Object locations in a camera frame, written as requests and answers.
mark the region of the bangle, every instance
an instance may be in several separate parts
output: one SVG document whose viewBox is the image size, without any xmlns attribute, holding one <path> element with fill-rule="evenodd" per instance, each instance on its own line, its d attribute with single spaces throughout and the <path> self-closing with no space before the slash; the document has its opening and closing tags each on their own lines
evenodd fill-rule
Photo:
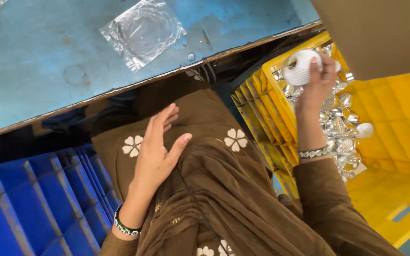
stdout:
<svg viewBox="0 0 410 256">
<path fill-rule="evenodd" d="M 314 158 L 314 157 L 320 157 L 326 154 L 329 154 L 332 151 L 331 148 L 325 146 L 320 149 L 316 150 L 311 150 L 311 151 L 300 151 L 298 153 L 299 158 Z"/>
<path fill-rule="evenodd" d="M 128 235 L 128 236 L 136 236 L 136 235 L 140 234 L 140 232 L 142 231 L 142 228 L 139 228 L 139 229 L 130 229 L 130 228 L 124 226 L 124 225 L 119 221 L 118 213 L 119 213 L 119 210 L 121 209 L 121 206 L 119 206 L 119 207 L 117 208 L 117 210 L 115 211 L 115 214 L 113 215 L 113 222 L 114 222 L 115 226 L 117 227 L 117 229 L 118 229 L 121 233 L 123 233 L 124 235 Z"/>
</svg>

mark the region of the cardboard box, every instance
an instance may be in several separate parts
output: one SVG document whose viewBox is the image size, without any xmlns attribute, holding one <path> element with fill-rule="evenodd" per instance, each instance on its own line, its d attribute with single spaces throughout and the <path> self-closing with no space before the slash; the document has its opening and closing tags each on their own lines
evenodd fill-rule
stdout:
<svg viewBox="0 0 410 256">
<path fill-rule="evenodd" d="M 359 80 L 410 73 L 410 0 L 311 0 Z"/>
</svg>

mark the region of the white flower print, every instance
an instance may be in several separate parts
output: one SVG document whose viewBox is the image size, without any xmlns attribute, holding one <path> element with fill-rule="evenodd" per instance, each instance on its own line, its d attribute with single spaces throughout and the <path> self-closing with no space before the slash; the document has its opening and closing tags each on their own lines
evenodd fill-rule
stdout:
<svg viewBox="0 0 410 256">
<path fill-rule="evenodd" d="M 222 246 L 218 247 L 219 256 L 227 256 L 225 251 L 227 251 L 229 255 L 236 256 L 236 254 L 233 252 L 232 248 L 229 246 L 226 240 L 221 240 L 221 244 Z"/>
<path fill-rule="evenodd" d="M 240 129 L 238 129 L 238 131 L 235 131 L 233 128 L 230 129 L 227 131 L 227 136 L 228 137 L 224 139 L 224 143 L 231 147 L 233 152 L 240 151 L 240 147 L 245 148 L 248 144 L 248 140 L 244 138 L 244 132 Z"/>
<path fill-rule="evenodd" d="M 140 144 L 144 138 L 142 136 L 129 136 L 127 139 L 124 140 L 124 145 L 121 149 L 124 154 L 129 154 L 130 157 L 136 157 L 139 155 Z"/>
<path fill-rule="evenodd" d="M 214 256 L 214 251 L 208 247 L 197 248 L 197 256 Z"/>
<path fill-rule="evenodd" d="M 203 81 L 204 79 L 202 78 L 202 76 L 200 75 L 200 73 L 195 70 L 195 69 L 191 69 L 191 70 L 187 70 L 186 75 L 188 75 L 189 77 L 194 76 L 194 79 L 199 80 L 199 81 Z"/>
</svg>

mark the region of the blue table surface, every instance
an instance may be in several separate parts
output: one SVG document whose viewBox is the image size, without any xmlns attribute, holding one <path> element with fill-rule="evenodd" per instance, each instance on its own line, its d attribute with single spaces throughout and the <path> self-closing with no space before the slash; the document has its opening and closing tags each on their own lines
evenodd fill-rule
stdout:
<svg viewBox="0 0 410 256">
<path fill-rule="evenodd" d="M 0 128 L 318 19 L 309 0 L 166 0 L 188 34 L 132 73 L 98 29 L 137 2 L 8 0 L 0 15 Z"/>
</svg>

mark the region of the brown sleeve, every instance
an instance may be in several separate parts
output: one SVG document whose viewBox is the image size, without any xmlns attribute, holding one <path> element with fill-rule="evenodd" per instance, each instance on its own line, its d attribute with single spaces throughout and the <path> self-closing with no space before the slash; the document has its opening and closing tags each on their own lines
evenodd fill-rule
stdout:
<svg viewBox="0 0 410 256">
<path fill-rule="evenodd" d="M 403 255 L 367 224 L 351 203 L 332 159 L 294 168 L 303 220 L 340 255 Z"/>
<path fill-rule="evenodd" d="M 118 239 L 111 231 L 105 238 L 99 256 L 134 256 L 137 253 L 139 239 L 124 241 Z"/>
</svg>

